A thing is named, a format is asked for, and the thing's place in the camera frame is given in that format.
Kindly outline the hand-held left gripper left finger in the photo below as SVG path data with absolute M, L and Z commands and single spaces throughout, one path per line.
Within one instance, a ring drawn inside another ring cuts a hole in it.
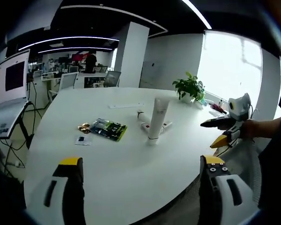
M 38 225 L 84 225 L 83 159 L 68 157 L 35 187 Z

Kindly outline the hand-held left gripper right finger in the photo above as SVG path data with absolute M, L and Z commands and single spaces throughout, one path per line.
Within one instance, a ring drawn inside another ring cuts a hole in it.
M 200 157 L 200 225 L 244 225 L 254 215 L 253 192 L 219 157 Z

